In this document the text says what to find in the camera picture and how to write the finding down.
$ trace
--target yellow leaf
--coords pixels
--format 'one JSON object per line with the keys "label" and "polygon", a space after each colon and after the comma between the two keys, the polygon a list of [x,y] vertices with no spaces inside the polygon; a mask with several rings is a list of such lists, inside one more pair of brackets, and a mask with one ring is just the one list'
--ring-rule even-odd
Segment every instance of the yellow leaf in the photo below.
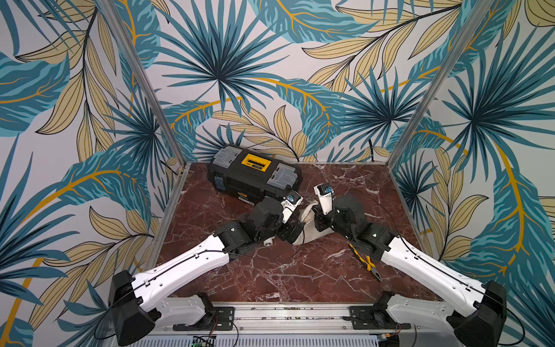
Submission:
{"label": "yellow leaf", "polygon": [[350,14],[354,20],[362,24],[372,24],[376,23],[369,32],[378,32],[383,30],[388,30],[395,28],[399,24],[405,23],[413,19],[415,16],[409,11],[403,11],[401,13],[401,19],[397,21],[397,9],[388,8],[386,10],[385,20],[384,20],[384,10],[369,10],[369,9],[354,9],[345,7],[336,7],[341,13]]}
{"label": "yellow leaf", "polygon": [[302,50],[316,59],[333,59],[360,52],[374,40],[373,37],[357,37],[328,43],[316,48],[303,48]]}
{"label": "yellow leaf", "polygon": [[112,66],[112,70],[115,73],[115,54],[114,54],[114,43],[112,42],[112,35],[108,29],[108,24],[104,19],[103,15],[97,15],[98,21],[98,36],[100,36],[100,43],[102,44],[102,49],[108,57],[108,61]]}
{"label": "yellow leaf", "polygon": [[449,158],[449,154],[441,147],[436,148],[436,157],[440,164],[443,179],[445,183],[449,185],[449,180],[451,179],[451,158]]}
{"label": "yellow leaf", "polygon": [[380,54],[380,49],[384,43],[385,36],[374,42],[370,49],[366,51],[360,58],[359,62],[356,63],[355,67],[355,79],[353,85],[356,87],[362,83],[363,78],[365,79],[370,75],[370,70],[376,66],[378,62],[378,56]]}
{"label": "yellow leaf", "polygon": [[488,197],[484,195],[473,195],[466,198],[455,210],[451,218],[451,225],[449,226],[449,234],[457,232],[468,225],[474,210],[482,202],[486,201]]}
{"label": "yellow leaf", "polygon": [[331,87],[334,86],[334,79],[332,79],[331,81],[327,82],[326,84],[322,84],[322,86],[326,87],[327,89],[331,90]]}
{"label": "yellow leaf", "polygon": [[514,3],[513,8],[511,9],[511,12],[507,16],[507,19],[505,19],[505,23],[503,24],[503,38],[506,38],[511,32],[511,29],[513,28],[514,23],[517,20],[518,13],[520,12],[521,2],[522,0],[517,0]]}
{"label": "yellow leaf", "polygon": [[104,95],[104,92],[94,80],[88,67],[86,68],[86,78],[87,85],[89,86],[89,95],[93,99],[94,108],[106,121],[110,129],[114,129],[114,119],[110,118],[112,116],[112,110],[108,107],[108,99],[106,99],[106,95]]}
{"label": "yellow leaf", "polygon": [[97,78],[100,85],[106,89],[112,99],[116,100],[114,86],[111,84],[108,76],[106,76],[106,72],[104,72],[104,69],[102,68],[102,63],[98,58],[98,53],[94,48],[92,40],[89,40],[87,43],[87,58],[89,59],[88,66],[90,66],[90,69],[93,71],[93,74]]}
{"label": "yellow leaf", "polygon": [[114,243],[103,244],[93,241],[84,242],[64,252],[69,258],[69,261],[46,258],[43,260],[43,263],[54,267],[75,265],[80,261],[95,255],[96,253],[109,249],[113,245]]}
{"label": "yellow leaf", "polygon": [[303,158],[302,158],[302,161],[303,161],[303,162],[306,162],[306,163],[316,163],[318,160],[316,160],[316,157],[315,157],[315,156],[313,156],[313,155],[308,155],[307,157],[303,157]]}
{"label": "yellow leaf", "polygon": [[427,28],[424,34],[422,34],[420,40],[418,40],[418,43],[416,44],[415,49],[412,51],[409,59],[419,53],[422,53],[422,51],[431,46],[434,42],[437,41],[437,39],[445,34],[451,28],[453,22],[455,22],[455,19],[457,19],[459,11],[460,8],[447,13],[445,16],[441,17],[429,28]]}
{"label": "yellow leaf", "polygon": [[356,162],[361,162],[363,160],[366,160],[370,157],[371,153],[372,153],[372,150],[370,149],[370,147],[366,147],[364,152],[362,152],[362,154],[358,158],[356,158],[355,161]]}
{"label": "yellow leaf", "polygon": [[156,234],[158,234],[158,229],[160,228],[160,221],[158,220],[157,217],[152,217],[152,219],[150,220],[150,230],[152,230],[152,233],[154,234],[154,236],[156,236]]}
{"label": "yellow leaf", "polygon": [[67,56],[69,57],[69,68],[73,69],[83,54],[83,39],[86,36],[85,32],[82,31],[74,31],[73,34],[77,37],[78,41],[76,41],[69,32],[64,32],[62,34],[63,40],[58,38],[52,44],[44,48],[31,53],[22,54],[16,58],[22,62],[44,60],[49,64],[59,64],[64,61]]}
{"label": "yellow leaf", "polygon": [[270,125],[268,124],[268,120],[266,119],[266,117],[264,117],[262,115],[262,113],[258,112],[257,110],[255,110],[254,108],[250,108],[250,112],[246,111],[246,105],[243,102],[243,100],[241,100],[240,102],[241,104],[241,110],[243,110],[243,112],[245,114],[248,114],[250,119],[252,119],[255,123],[259,124],[260,126],[262,126],[264,129],[266,129],[270,134],[273,134],[274,132],[272,132],[272,130],[270,129]]}
{"label": "yellow leaf", "polygon": [[274,146],[278,146],[278,147],[285,147],[287,148],[286,145],[284,145],[283,143],[272,139],[271,137],[267,137],[267,136],[245,136],[245,138],[249,141],[251,141],[252,143],[256,143],[265,147],[274,147]]}
{"label": "yellow leaf", "polygon": [[277,136],[288,143],[289,136],[291,136],[291,126],[285,118],[285,105],[278,108],[274,114],[274,126],[276,127]]}
{"label": "yellow leaf", "polygon": [[468,252],[470,252],[470,244],[472,239],[464,236],[455,236],[452,238],[447,247],[445,247],[445,252],[442,259],[447,261],[455,260]]}
{"label": "yellow leaf", "polygon": [[526,0],[526,17],[535,27],[555,25],[555,6],[550,0]]}
{"label": "yellow leaf", "polygon": [[434,182],[437,183],[436,185],[436,189],[438,192],[440,192],[440,196],[443,199],[444,202],[448,202],[448,197],[449,197],[449,192],[447,191],[447,184],[445,183],[445,179],[443,178],[443,176],[441,175],[441,173],[439,172],[439,170],[437,170],[437,168],[433,171],[433,180]]}
{"label": "yellow leaf", "polygon": [[112,240],[123,240],[131,236],[123,223],[115,218],[99,215],[92,207],[89,208],[89,219],[94,230]]}
{"label": "yellow leaf", "polygon": [[125,257],[125,263],[123,263],[124,270],[129,269],[129,267],[133,263],[133,259],[135,259],[137,252],[144,245],[144,242],[147,240],[147,238],[148,237],[146,235],[135,237],[135,242],[133,242],[133,245],[129,249],[129,253],[127,253],[127,257]]}
{"label": "yellow leaf", "polygon": [[428,221],[430,222],[430,228],[432,229],[433,239],[436,243],[436,249],[438,252],[441,252],[443,249],[443,243],[445,239],[443,238],[443,233],[441,232],[440,226],[437,224],[436,220],[432,218],[430,211],[428,211],[428,207],[426,207],[426,215],[428,217]]}
{"label": "yellow leaf", "polygon": [[430,244],[430,239],[428,238],[428,233],[431,232],[432,230],[426,229],[421,233],[423,235],[422,238],[424,239],[424,252],[429,256],[432,256],[432,245]]}
{"label": "yellow leaf", "polygon": [[54,106],[52,115],[46,124],[41,129],[37,130],[37,133],[52,135],[66,129],[81,107],[84,91],[83,73],[78,72],[69,79],[68,85],[65,87],[62,94],[60,94],[56,106]]}
{"label": "yellow leaf", "polygon": [[114,140],[112,140],[110,134],[103,130],[104,126],[95,116],[92,116],[90,119],[93,123],[94,135],[97,137],[97,145],[100,146],[98,149],[107,150],[114,144]]}
{"label": "yellow leaf", "polygon": [[86,267],[86,265],[81,265],[70,269],[65,273],[67,277],[58,278],[42,293],[39,300],[43,305],[35,305],[33,313],[31,313],[29,318],[29,324],[33,329],[38,328],[46,316],[52,312],[54,306],[65,295],[69,287],[81,276]]}
{"label": "yellow leaf", "polygon": [[152,252],[152,243],[147,246],[147,249],[144,251],[143,256],[140,257],[140,261],[137,264],[137,267],[145,264],[148,261],[148,258],[150,257],[150,252]]}
{"label": "yellow leaf", "polygon": [[131,230],[137,234],[148,234],[147,224],[136,210],[126,210],[125,215],[127,216],[127,224]]}
{"label": "yellow leaf", "polygon": [[93,155],[93,141],[90,136],[90,110],[89,104],[85,101],[85,111],[83,112],[83,120],[77,130],[77,154],[79,161],[83,162]]}
{"label": "yellow leaf", "polygon": [[337,74],[337,77],[334,79],[334,84],[331,87],[332,92],[336,93],[344,93],[345,89],[347,89],[347,79],[349,79],[349,64],[346,64],[341,71]]}
{"label": "yellow leaf", "polygon": [[239,115],[239,113],[233,111],[216,111],[212,114],[212,118],[227,120],[228,122],[252,124],[244,114]]}
{"label": "yellow leaf", "polygon": [[293,150],[295,151],[295,153],[297,153],[298,157],[302,157],[302,155],[305,153],[307,140],[308,136],[306,136],[302,130],[296,133],[295,136],[293,136]]}
{"label": "yellow leaf", "polygon": [[[405,3],[410,4],[414,1],[415,6],[430,7],[430,0],[405,0]],[[433,0],[434,8],[446,8],[461,4],[464,0]]]}
{"label": "yellow leaf", "polygon": [[436,194],[436,190],[432,188],[432,206],[433,215],[437,219],[437,223],[440,226],[441,234],[443,238],[447,237],[447,216],[445,215],[445,208],[443,203]]}
{"label": "yellow leaf", "polygon": [[382,157],[388,158],[390,156],[389,151],[385,147],[374,147],[374,152]]}
{"label": "yellow leaf", "polygon": [[288,158],[296,158],[295,154],[286,148],[268,148],[268,149],[259,149],[258,152],[264,154],[276,154],[276,155],[283,155],[284,157]]}
{"label": "yellow leaf", "polygon": [[170,14],[170,9],[168,8],[168,5],[166,5],[166,2],[164,2],[164,0],[150,0],[150,2],[160,11],[166,14]]}
{"label": "yellow leaf", "polygon": [[268,133],[264,129],[261,129],[255,125],[248,125],[248,124],[232,125],[231,130],[234,130],[236,132],[245,132],[245,134],[267,134]]}
{"label": "yellow leaf", "polygon": [[[61,7],[63,12],[57,10],[58,14],[64,19],[65,22],[79,22],[85,18],[89,18],[93,15],[96,6],[92,0],[71,0],[71,3],[66,0],[57,0],[58,5]],[[84,15],[81,15],[75,8],[77,7]],[[56,19],[50,12],[45,13],[46,18]]]}
{"label": "yellow leaf", "polygon": [[453,181],[451,182],[451,196],[449,199],[449,210],[453,209],[455,201],[458,199],[458,196],[461,195],[463,180],[465,178],[464,170],[460,170],[462,162],[465,160],[465,155],[462,155],[455,167],[453,168]]}
{"label": "yellow leaf", "polygon": [[104,263],[104,260],[106,259],[107,254],[108,254],[108,250],[102,252],[98,257],[96,257],[92,262],[90,262],[87,265],[87,267],[85,268],[85,271],[77,280],[75,288],[73,288],[71,296],[69,297],[69,300],[68,300],[70,303],[76,302],[77,300],[79,300],[81,295],[85,293],[85,290],[88,287],[87,281],[92,282],[94,278],[98,275],[98,272],[100,271],[100,268],[102,267],[102,264]]}
{"label": "yellow leaf", "polygon": [[316,71],[309,79],[307,82],[309,83],[314,83],[314,84],[323,84],[325,81],[327,81],[328,78],[330,78],[334,73],[336,73],[337,71],[339,71],[339,69],[347,64],[349,65],[349,63],[354,59],[354,57],[348,57],[347,59],[345,59],[344,61],[340,62],[340,63],[336,63],[336,64],[332,64],[332,65],[328,65],[328,66],[324,66],[323,68],[321,68],[320,70]]}
{"label": "yellow leaf", "polygon": [[409,23],[399,29],[393,36],[387,41],[384,52],[382,53],[382,60],[384,61],[384,68],[381,74],[387,72],[392,66],[395,58],[397,57],[397,53],[399,52],[399,48],[405,40],[407,39],[408,35],[414,29],[416,22]]}
{"label": "yellow leaf", "polygon": [[112,255],[108,258],[108,261],[106,262],[106,265],[104,265],[104,269],[102,269],[102,273],[94,286],[101,285],[107,279],[111,278],[114,272],[118,272],[117,269],[122,264],[123,259],[125,259],[125,255],[127,254],[127,251],[129,250],[129,247],[131,247],[132,243],[133,238],[129,238],[123,241],[118,248],[114,249],[114,252],[112,252]]}

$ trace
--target tropical leaf wallpaper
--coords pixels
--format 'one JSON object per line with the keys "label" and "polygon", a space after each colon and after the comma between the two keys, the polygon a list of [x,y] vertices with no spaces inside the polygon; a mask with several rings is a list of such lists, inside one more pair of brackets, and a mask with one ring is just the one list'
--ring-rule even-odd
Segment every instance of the tropical leaf wallpaper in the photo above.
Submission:
{"label": "tropical leaf wallpaper", "polygon": [[[555,2],[507,3],[494,1],[392,173],[426,251],[503,284],[520,345],[553,347]],[[522,336],[510,315],[504,332]]]}
{"label": "tropical leaf wallpaper", "polygon": [[[149,66],[153,5],[118,10]],[[0,13],[0,346],[100,345],[110,278],[149,258],[179,164],[93,0]]]}
{"label": "tropical leaf wallpaper", "polygon": [[[159,28],[127,29],[187,160],[236,143],[292,162],[383,162],[476,2],[158,0],[140,18]],[[467,61],[511,9],[498,4]]]}

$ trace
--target yellow pliers handle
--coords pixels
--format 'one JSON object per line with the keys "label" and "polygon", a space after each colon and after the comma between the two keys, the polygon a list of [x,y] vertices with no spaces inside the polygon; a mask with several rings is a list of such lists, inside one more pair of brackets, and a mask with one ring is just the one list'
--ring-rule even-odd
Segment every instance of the yellow pliers handle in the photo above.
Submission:
{"label": "yellow pliers handle", "polygon": [[352,244],[349,244],[349,247],[353,249],[353,251],[355,252],[356,256],[360,259],[360,261],[366,264],[366,270],[372,272],[374,276],[379,281],[381,281],[380,273],[378,272],[378,270],[376,270],[376,265],[374,265],[374,263],[370,260],[370,257],[366,256],[365,258],[363,258],[362,255],[358,253],[358,251]]}

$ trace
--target red marble surface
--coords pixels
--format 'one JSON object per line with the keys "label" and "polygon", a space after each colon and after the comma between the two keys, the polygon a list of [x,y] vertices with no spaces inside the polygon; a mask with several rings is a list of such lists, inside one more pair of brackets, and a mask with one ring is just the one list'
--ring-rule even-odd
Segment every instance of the red marble surface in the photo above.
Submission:
{"label": "red marble surface", "polygon": [[[301,169],[303,181],[299,193],[305,198],[301,208],[316,200],[313,186],[317,184],[330,182],[337,193],[355,188],[380,202],[395,218],[399,232],[417,244],[384,165],[302,164]],[[369,221],[393,227],[379,206],[362,195],[359,201],[365,206]],[[206,164],[193,164],[158,263],[197,245],[219,225],[250,209],[250,205],[214,190],[206,178]],[[296,247],[276,238],[273,246],[259,247],[251,256],[283,259],[293,254]],[[203,291],[212,301],[372,303],[382,291],[389,290],[412,298],[437,300],[431,291],[404,273],[387,265],[377,264],[377,269],[382,282],[355,258],[346,239],[330,234],[305,244],[285,263],[239,258],[198,277],[174,296]]]}

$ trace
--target toolbox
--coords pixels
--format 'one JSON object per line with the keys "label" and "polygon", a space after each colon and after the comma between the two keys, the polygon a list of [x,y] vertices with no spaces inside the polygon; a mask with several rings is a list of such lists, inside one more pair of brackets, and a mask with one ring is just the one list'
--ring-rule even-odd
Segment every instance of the toolbox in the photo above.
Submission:
{"label": "toolbox", "polygon": [[265,196],[281,200],[298,190],[302,175],[296,165],[228,145],[208,164],[208,179],[217,191],[254,205]]}

